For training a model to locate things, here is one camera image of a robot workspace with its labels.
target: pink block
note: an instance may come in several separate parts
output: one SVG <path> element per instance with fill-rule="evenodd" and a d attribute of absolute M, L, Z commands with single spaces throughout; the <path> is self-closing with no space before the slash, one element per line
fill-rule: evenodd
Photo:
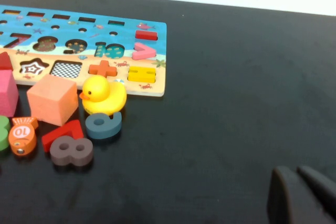
<path fill-rule="evenodd" d="M 0 70 L 0 115 L 15 114 L 19 92 L 11 70 Z"/>
<path fill-rule="evenodd" d="M 141 44 L 139 42 L 134 44 L 134 49 L 137 52 L 132 53 L 132 59 L 133 60 L 143 60 L 148 58 L 153 58 L 156 56 L 156 50 L 146 46 L 144 44 Z"/>
<path fill-rule="evenodd" d="M 45 75 L 27 91 L 32 117 L 64 125 L 78 107 L 77 85 L 58 76 Z"/>

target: black object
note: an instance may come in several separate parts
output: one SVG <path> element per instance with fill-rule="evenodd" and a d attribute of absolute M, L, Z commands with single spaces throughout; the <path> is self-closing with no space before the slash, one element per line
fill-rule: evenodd
<path fill-rule="evenodd" d="M 276 167 L 267 202 L 269 222 L 335 224 L 335 196 L 336 184 L 310 167 L 299 167 L 298 173 Z"/>

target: blue number 6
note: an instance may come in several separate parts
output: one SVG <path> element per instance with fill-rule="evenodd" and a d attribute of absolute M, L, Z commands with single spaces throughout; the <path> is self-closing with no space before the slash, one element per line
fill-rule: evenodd
<path fill-rule="evenodd" d="M 85 120 L 88 136 L 92 139 L 105 139 L 116 135 L 121 130 L 121 113 L 113 114 L 113 119 L 104 113 L 96 113 Z"/>

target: ocean-themed puzzle board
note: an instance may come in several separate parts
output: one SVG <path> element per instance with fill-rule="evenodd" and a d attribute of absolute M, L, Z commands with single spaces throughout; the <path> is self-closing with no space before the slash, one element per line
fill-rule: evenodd
<path fill-rule="evenodd" d="M 128 94 L 161 97 L 166 36 L 166 23 L 0 5 L 0 53 L 8 53 L 17 84 L 52 74 L 82 89 L 100 72 L 122 82 Z"/>

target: orange foam cube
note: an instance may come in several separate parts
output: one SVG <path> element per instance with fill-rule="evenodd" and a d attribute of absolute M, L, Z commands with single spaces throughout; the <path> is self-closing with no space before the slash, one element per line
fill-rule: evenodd
<path fill-rule="evenodd" d="M 50 74 L 27 91 L 32 117 L 57 126 L 64 125 L 78 107 L 77 86 Z"/>

